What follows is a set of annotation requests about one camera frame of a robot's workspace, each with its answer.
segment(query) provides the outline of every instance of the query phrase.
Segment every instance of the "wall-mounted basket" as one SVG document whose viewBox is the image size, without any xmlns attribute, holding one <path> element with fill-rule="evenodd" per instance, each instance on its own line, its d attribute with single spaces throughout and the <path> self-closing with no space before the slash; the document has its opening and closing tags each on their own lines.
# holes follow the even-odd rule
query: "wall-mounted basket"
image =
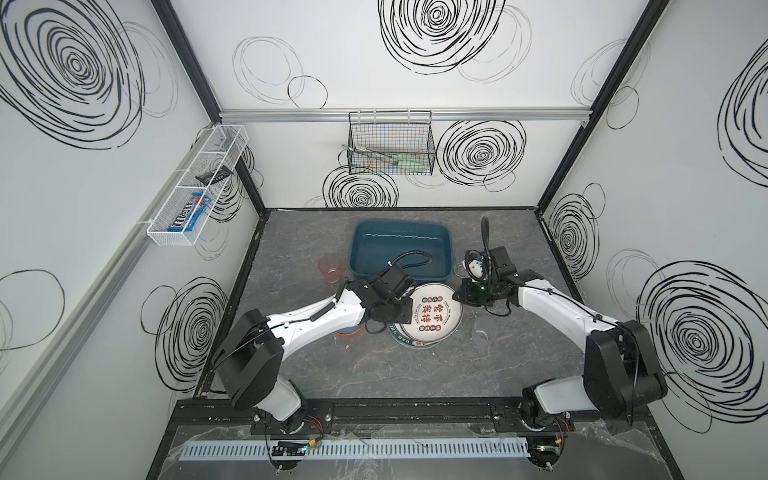
<svg viewBox="0 0 768 480">
<path fill-rule="evenodd" d="M 432 112 L 350 112 L 346 147 L 351 174 L 432 175 L 437 158 Z"/>
<path fill-rule="evenodd" d="M 247 142 L 243 125 L 213 128 L 147 228 L 157 245 L 190 247 L 197 242 L 222 190 L 237 175 L 235 165 Z"/>
</svg>

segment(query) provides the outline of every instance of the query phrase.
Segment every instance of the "plate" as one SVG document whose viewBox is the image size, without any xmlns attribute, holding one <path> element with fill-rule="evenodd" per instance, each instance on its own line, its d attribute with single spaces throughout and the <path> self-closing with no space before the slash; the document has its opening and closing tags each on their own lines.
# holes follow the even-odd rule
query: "plate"
<svg viewBox="0 0 768 480">
<path fill-rule="evenodd" d="M 411 294 L 411 323 L 399 325 L 407 337 L 417 342 L 434 343 L 456 330 L 462 320 L 462 305 L 453 300 L 454 290 L 444 283 L 425 283 Z"/>
</svg>

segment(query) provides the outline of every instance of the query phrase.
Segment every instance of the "table surface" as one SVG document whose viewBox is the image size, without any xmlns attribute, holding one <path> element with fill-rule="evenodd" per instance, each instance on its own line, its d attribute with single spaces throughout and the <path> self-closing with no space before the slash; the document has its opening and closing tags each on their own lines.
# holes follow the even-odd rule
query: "table surface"
<svg viewBox="0 0 768 480">
<path fill-rule="evenodd" d="M 456 271 L 466 250 L 482 247 L 483 215 L 490 220 L 491 248 L 507 247 L 517 268 L 532 269 L 568 292 L 532 210 L 276 211 L 266 223 L 236 318 L 255 308 L 264 315 L 287 312 L 333 295 L 336 286 L 323 281 L 317 261 L 334 253 L 347 262 L 355 227 L 363 220 L 445 225 Z M 345 274 L 351 277 L 348 267 Z M 456 274 L 447 282 L 454 289 L 460 283 Z M 505 308 L 497 303 L 494 311 Z M 512 307 L 510 316 L 496 318 L 500 333 L 485 348 L 471 338 L 479 316 L 487 313 L 465 306 L 457 330 L 424 350 L 399 345 L 389 332 L 328 335 L 284 359 L 280 373 L 307 398 L 518 396 L 537 382 L 582 373 L 581 351 L 533 313 Z M 223 389 L 218 378 L 212 388 Z"/>
</svg>

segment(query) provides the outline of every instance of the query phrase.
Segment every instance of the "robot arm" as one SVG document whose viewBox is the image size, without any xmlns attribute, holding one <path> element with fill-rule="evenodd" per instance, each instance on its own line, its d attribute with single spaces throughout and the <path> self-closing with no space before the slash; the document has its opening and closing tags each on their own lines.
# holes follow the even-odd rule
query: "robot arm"
<svg viewBox="0 0 768 480">
<path fill-rule="evenodd" d="M 534 429 L 550 415 L 599 410 L 610 417 L 627 415 L 667 394 L 664 373 L 648 331 L 639 322 L 620 323 L 593 312 L 534 279 L 518 288 L 519 306 L 563 332 L 584 352 L 584 374 L 540 383 L 524 390 L 521 405 Z"/>
<path fill-rule="evenodd" d="M 543 428 L 560 412 L 599 410 L 610 417 L 626 415 L 667 394 L 648 331 L 638 322 L 620 323 L 588 309 L 555 289 L 531 270 L 518 272 L 504 247 L 467 252 L 471 278 L 463 279 L 454 300 L 491 306 L 514 303 L 550 323 L 584 352 L 584 374 L 553 379 L 523 390 L 522 417 L 531 429 Z M 306 414 L 306 400 L 278 375 L 280 363 L 318 338 L 361 320 L 410 323 L 413 281 L 397 265 L 372 280 L 344 283 L 336 296 L 301 309 L 262 316 L 251 310 L 238 319 L 214 353 L 227 394 L 236 409 L 256 406 L 292 432 Z"/>
<path fill-rule="evenodd" d="M 306 400 L 279 375 L 283 358 L 363 319 L 410 323 L 414 288 L 408 274 L 392 264 L 372 280 L 345 281 L 335 296 L 298 310 L 269 316 L 246 312 L 213 356 L 233 407 L 256 406 L 292 432 L 303 421 Z"/>
</svg>

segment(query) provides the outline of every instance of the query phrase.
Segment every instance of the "blue package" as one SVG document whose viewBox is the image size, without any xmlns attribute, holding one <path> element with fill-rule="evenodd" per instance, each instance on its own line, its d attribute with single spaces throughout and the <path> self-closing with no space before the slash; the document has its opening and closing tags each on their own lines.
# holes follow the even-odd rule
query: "blue package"
<svg viewBox="0 0 768 480">
<path fill-rule="evenodd" d="M 184 205 L 184 208 L 181 209 L 181 212 L 176 217 L 176 220 L 174 220 L 170 227 L 168 227 L 168 231 L 188 232 L 192 230 L 194 228 L 194 224 L 197 222 L 197 219 L 205 211 L 205 208 L 208 206 L 208 204 L 210 204 L 210 197 L 207 195 L 197 193 L 192 194 L 190 201 Z M 187 225 L 187 228 L 184 228 L 184 224 L 187 222 L 187 219 L 189 219 L 189 224 Z"/>
</svg>

